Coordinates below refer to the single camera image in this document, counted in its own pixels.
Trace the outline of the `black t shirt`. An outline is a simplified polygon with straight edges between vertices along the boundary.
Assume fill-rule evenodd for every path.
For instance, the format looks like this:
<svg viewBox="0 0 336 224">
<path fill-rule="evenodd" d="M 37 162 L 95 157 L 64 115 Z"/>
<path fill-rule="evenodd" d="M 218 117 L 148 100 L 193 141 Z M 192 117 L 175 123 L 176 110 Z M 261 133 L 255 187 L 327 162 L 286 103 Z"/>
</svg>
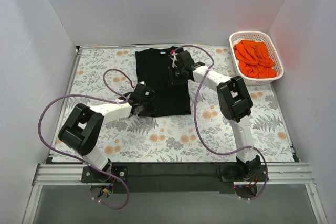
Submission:
<svg viewBox="0 0 336 224">
<path fill-rule="evenodd" d="M 153 118 L 191 114 L 188 82 L 170 84 L 169 67 L 172 60 L 169 54 L 174 49 L 176 47 L 173 46 L 135 52 L 137 81 L 145 82 L 155 92 L 150 104 L 154 113 L 149 115 Z"/>
</svg>

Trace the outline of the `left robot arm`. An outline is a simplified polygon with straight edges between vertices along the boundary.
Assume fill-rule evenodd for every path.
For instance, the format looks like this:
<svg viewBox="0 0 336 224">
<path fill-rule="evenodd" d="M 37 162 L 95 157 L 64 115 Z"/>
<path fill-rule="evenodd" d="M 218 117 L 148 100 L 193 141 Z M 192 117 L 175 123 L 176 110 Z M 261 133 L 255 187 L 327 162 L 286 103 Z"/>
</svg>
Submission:
<svg viewBox="0 0 336 224">
<path fill-rule="evenodd" d="M 100 182 L 111 178 L 110 160 L 97 147 L 101 128 L 113 121 L 135 115 L 154 114 L 152 104 L 125 102 L 116 100 L 112 103 L 87 106 L 77 104 L 59 131 L 58 138 L 75 151 L 87 164 L 94 166 L 93 175 Z"/>
</svg>

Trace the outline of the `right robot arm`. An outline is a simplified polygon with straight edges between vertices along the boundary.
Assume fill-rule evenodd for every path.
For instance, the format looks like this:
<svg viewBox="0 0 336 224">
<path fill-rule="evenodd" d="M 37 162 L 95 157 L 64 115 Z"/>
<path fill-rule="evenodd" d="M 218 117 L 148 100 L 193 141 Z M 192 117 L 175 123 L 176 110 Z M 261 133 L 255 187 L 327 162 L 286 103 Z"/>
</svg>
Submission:
<svg viewBox="0 0 336 224">
<path fill-rule="evenodd" d="M 261 167 L 260 157 L 254 149 L 254 139 L 250 128 L 250 116 L 253 102 L 244 80 L 240 76 L 229 77 L 210 70 L 208 66 L 197 63 L 191 67 L 169 67 L 170 83 L 177 84 L 192 80 L 199 84 L 194 100 L 194 110 L 197 109 L 197 99 L 200 88 L 206 87 L 217 92 L 222 115 L 232 127 L 236 150 L 229 153 L 219 153 L 210 149 L 203 141 L 194 117 L 196 133 L 203 146 L 218 156 L 236 154 L 238 176 L 242 180 L 251 180 Z"/>
</svg>

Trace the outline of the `orange t shirt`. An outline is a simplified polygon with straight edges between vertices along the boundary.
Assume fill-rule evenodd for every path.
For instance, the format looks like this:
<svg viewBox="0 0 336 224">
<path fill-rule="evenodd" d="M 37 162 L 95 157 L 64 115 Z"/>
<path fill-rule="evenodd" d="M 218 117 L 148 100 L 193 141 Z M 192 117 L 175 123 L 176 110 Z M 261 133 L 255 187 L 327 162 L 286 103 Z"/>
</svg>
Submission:
<svg viewBox="0 0 336 224">
<path fill-rule="evenodd" d="M 241 73 L 249 78 L 269 79 L 277 76 L 274 61 L 270 58 L 266 44 L 252 40 L 241 40 L 234 47 Z"/>
</svg>

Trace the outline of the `white perforated plastic basket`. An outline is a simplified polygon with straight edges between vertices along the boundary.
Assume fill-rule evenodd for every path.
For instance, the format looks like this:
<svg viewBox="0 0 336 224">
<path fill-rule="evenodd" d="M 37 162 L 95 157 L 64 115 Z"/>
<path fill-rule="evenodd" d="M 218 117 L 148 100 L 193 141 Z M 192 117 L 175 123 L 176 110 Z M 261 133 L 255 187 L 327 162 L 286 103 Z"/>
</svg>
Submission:
<svg viewBox="0 0 336 224">
<path fill-rule="evenodd" d="M 239 31 L 229 37 L 236 73 L 247 85 L 280 79 L 284 69 L 270 37 L 260 31 Z"/>
</svg>

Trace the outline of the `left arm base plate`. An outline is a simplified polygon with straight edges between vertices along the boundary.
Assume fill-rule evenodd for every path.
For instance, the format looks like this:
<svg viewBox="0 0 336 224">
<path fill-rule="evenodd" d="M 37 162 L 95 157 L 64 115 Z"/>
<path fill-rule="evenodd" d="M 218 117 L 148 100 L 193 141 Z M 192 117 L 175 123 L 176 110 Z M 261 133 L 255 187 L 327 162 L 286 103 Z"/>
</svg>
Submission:
<svg viewBox="0 0 336 224">
<path fill-rule="evenodd" d="M 107 173 L 110 173 L 118 178 L 121 178 L 124 182 L 127 181 L 128 168 L 126 166 L 115 166 L 107 169 Z M 114 178 L 98 172 L 93 168 L 86 166 L 83 168 L 81 175 L 82 183 L 107 183 L 112 182 Z"/>
</svg>

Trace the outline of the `aluminium back rail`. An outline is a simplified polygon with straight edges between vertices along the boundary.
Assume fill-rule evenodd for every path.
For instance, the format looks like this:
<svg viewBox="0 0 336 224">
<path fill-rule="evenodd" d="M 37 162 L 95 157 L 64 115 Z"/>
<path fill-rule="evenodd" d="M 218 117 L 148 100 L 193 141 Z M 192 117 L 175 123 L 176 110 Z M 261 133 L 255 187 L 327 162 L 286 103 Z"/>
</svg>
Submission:
<svg viewBox="0 0 336 224">
<path fill-rule="evenodd" d="M 168 48 L 170 46 L 198 46 L 198 47 L 229 47 L 229 44 L 208 45 L 208 44 L 121 44 L 121 45 L 96 45 L 96 46 L 82 46 L 84 49 L 124 49 L 124 48 Z"/>
</svg>

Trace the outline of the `aluminium rail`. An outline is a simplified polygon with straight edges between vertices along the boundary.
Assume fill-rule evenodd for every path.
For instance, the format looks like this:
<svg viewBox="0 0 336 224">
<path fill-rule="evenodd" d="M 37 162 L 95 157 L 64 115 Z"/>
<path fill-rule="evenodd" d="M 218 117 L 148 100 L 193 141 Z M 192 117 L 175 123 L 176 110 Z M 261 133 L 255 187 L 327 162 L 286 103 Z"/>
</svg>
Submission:
<svg viewBox="0 0 336 224">
<path fill-rule="evenodd" d="M 84 49 L 124 49 L 124 48 L 168 48 L 170 46 L 198 46 L 198 47 L 229 47 L 229 44 L 208 45 L 208 44 L 121 44 L 121 45 L 96 45 L 96 46 L 82 46 Z"/>
<path fill-rule="evenodd" d="M 33 185 L 76 185 L 81 183 L 83 164 L 38 165 Z M 307 163 L 271 163 L 268 165 L 269 184 L 314 184 Z"/>
</svg>

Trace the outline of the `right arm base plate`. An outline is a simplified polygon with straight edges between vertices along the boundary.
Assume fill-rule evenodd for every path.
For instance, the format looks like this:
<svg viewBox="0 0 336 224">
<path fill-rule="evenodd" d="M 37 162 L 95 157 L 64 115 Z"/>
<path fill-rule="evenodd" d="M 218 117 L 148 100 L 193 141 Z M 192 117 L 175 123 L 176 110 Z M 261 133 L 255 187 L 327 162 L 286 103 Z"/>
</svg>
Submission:
<svg viewBox="0 0 336 224">
<path fill-rule="evenodd" d="M 268 181 L 265 165 L 246 171 L 237 163 L 225 163 L 217 168 L 216 174 L 223 182 L 251 182 L 252 180 L 257 182 Z"/>
</svg>

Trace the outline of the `aluminium front rail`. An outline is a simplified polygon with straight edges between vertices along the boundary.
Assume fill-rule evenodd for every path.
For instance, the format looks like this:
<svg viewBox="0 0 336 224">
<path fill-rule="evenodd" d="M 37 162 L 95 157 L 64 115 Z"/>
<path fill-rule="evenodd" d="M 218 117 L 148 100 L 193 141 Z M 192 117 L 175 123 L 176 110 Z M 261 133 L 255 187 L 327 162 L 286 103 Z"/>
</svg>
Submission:
<svg viewBox="0 0 336 224">
<path fill-rule="evenodd" d="M 38 165 L 33 185 L 76 185 L 81 183 L 83 164 Z M 269 184 L 314 184 L 307 163 L 271 163 L 268 165 Z"/>
</svg>

